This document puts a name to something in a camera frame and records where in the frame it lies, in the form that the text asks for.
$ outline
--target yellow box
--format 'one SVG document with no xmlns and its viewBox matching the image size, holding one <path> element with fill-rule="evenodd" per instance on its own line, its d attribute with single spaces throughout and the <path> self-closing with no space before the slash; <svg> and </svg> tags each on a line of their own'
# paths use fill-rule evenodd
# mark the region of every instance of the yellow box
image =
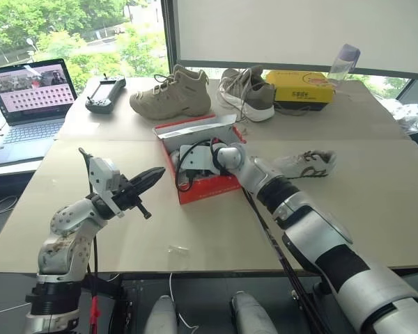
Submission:
<svg viewBox="0 0 418 334">
<path fill-rule="evenodd" d="M 274 100 L 283 108 L 321 110 L 333 100 L 334 86 L 319 72 L 273 70 L 266 81 L 276 88 Z"/>
</svg>

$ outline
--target game controller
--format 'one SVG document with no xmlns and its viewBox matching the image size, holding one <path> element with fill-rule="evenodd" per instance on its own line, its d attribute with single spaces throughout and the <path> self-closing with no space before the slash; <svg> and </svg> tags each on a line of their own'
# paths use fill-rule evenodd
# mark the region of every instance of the game controller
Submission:
<svg viewBox="0 0 418 334">
<path fill-rule="evenodd" d="M 111 113 L 124 87 L 124 77 L 107 77 L 104 73 L 98 88 L 91 96 L 87 96 L 85 107 L 92 113 Z"/>
</svg>

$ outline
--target white cable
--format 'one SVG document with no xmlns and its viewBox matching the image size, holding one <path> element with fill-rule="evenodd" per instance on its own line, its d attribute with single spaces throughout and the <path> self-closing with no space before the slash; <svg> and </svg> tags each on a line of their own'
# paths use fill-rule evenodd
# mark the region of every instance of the white cable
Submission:
<svg viewBox="0 0 418 334">
<path fill-rule="evenodd" d="M 111 282 L 111 281 L 117 279 L 119 277 L 119 275 L 120 275 L 120 273 L 118 275 L 114 276 L 111 280 L 108 280 L 107 282 Z"/>
<path fill-rule="evenodd" d="M 14 205 L 15 205 L 15 203 L 17 203 L 17 200 L 18 200 L 17 196 L 8 196 L 8 197 L 5 197 L 5 198 L 3 198 L 3 199 L 0 200 L 0 204 L 3 203 L 5 200 L 9 200 L 11 198 L 13 199 L 13 201 L 7 207 L 4 207 L 3 209 L 1 209 L 0 210 L 0 214 L 2 214 L 4 212 L 11 211 L 12 209 L 14 209 Z"/>
<path fill-rule="evenodd" d="M 25 303 L 18 306 L 14 306 L 13 308 L 6 308 L 5 310 L 1 310 L 0 313 L 15 310 L 16 308 L 23 308 L 24 306 L 30 305 L 31 303 Z"/>
<path fill-rule="evenodd" d="M 169 276 L 169 290 L 170 290 L 170 298 L 172 298 L 172 301 L 175 303 L 175 299 L 173 298 L 173 292 L 172 292 L 172 273 L 170 273 L 170 276 Z M 194 334 L 195 332 L 196 332 L 196 330 L 198 329 L 198 328 L 200 328 L 200 326 L 197 326 L 197 325 L 193 325 L 193 326 L 190 326 L 185 320 L 184 320 L 184 318 L 183 318 L 183 316 L 181 315 L 181 313 L 178 313 L 178 317 L 181 319 L 181 321 L 184 323 L 184 325 L 186 326 L 186 327 L 188 327 L 188 329 L 193 329 L 193 331 L 190 333 L 190 334 Z"/>
</svg>

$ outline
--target laptop touchpad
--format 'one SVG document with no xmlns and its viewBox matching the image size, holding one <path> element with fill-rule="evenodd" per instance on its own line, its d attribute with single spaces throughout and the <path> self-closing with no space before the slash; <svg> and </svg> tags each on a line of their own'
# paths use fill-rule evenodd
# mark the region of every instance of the laptop touchpad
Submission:
<svg viewBox="0 0 418 334">
<path fill-rule="evenodd" d="M 28 141 L 14 144 L 9 154 L 9 161 L 43 158 L 54 141 L 47 140 Z"/>
</svg>

